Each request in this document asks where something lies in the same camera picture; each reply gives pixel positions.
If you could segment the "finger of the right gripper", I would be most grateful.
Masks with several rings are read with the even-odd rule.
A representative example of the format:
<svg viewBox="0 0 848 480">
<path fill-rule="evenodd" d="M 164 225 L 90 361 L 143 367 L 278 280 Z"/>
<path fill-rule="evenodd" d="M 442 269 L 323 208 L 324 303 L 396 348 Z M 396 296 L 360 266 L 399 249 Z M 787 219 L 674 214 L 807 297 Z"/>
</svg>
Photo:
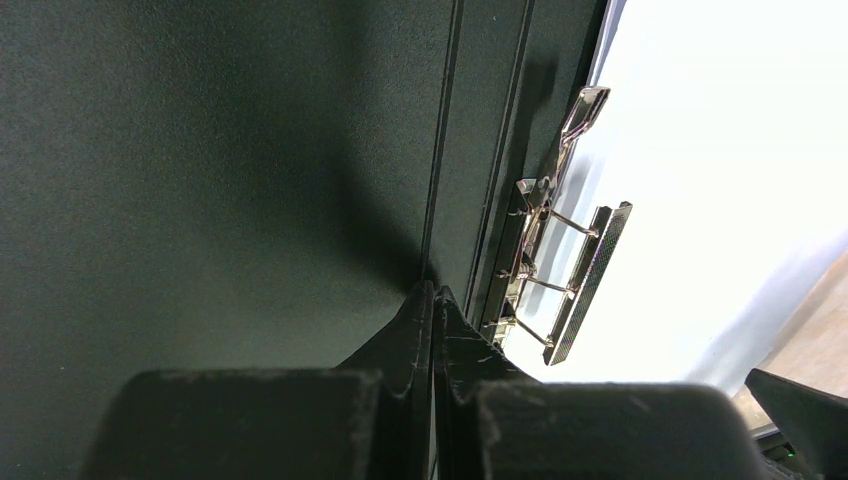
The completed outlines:
<svg viewBox="0 0 848 480">
<path fill-rule="evenodd" d="M 827 479 L 847 477 L 847 400 L 754 369 L 745 385 L 805 463 Z"/>
</svg>

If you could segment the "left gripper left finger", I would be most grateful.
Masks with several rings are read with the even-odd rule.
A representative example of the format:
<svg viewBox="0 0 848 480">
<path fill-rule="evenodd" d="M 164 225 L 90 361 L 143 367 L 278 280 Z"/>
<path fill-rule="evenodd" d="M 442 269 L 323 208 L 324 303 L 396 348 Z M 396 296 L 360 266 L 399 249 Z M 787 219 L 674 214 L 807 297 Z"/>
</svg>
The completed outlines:
<svg viewBox="0 0 848 480">
<path fill-rule="evenodd" d="M 435 289 L 329 369 L 160 370 L 129 380 L 84 479 L 424 479 Z"/>
</svg>

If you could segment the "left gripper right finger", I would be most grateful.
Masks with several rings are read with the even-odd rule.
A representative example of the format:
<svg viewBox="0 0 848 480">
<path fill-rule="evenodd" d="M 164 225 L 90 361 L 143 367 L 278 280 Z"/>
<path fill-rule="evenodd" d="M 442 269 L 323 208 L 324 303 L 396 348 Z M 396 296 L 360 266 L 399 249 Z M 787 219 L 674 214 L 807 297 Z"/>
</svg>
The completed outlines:
<svg viewBox="0 0 848 480">
<path fill-rule="evenodd" d="M 544 384 L 466 321 L 448 287 L 433 311 L 443 479 L 763 479 L 720 392 L 687 384 Z"/>
</svg>

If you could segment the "metal folder clip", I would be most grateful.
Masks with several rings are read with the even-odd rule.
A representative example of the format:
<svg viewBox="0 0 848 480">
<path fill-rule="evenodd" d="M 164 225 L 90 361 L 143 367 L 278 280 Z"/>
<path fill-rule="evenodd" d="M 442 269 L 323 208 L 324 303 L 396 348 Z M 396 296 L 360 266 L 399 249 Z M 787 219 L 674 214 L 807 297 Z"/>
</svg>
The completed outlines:
<svg viewBox="0 0 848 480">
<path fill-rule="evenodd" d="M 542 347 L 547 366 L 571 353 L 632 211 L 626 201 L 599 206 L 586 221 L 564 211 L 581 136 L 596 123 L 610 91 L 582 88 L 566 116 L 556 150 L 533 178 L 514 183 L 498 244 L 480 333 L 500 351 L 514 335 Z"/>
</svg>

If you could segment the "teal folder black inside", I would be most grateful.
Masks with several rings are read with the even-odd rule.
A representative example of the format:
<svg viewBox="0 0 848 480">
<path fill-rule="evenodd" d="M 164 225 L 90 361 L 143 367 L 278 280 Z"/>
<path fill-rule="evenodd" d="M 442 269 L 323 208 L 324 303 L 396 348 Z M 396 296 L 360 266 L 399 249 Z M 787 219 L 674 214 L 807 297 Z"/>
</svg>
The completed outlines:
<svg viewBox="0 0 848 480">
<path fill-rule="evenodd" d="M 5 1 L 1 475 L 72 479 L 159 369 L 330 367 L 470 319 L 604 1 Z"/>
</svg>

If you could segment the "white paper sheet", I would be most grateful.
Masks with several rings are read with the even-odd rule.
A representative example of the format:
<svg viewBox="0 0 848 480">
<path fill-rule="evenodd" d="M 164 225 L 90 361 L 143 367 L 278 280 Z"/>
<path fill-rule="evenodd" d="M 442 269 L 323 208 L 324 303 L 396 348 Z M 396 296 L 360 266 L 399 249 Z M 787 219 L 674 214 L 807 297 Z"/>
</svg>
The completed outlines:
<svg viewBox="0 0 848 480">
<path fill-rule="evenodd" d="M 558 208 L 633 206 L 567 359 L 545 382 L 686 382 L 733 395 L 847 247 L 847 5 L 629 1 L 610 98 Z"/>
</svg>

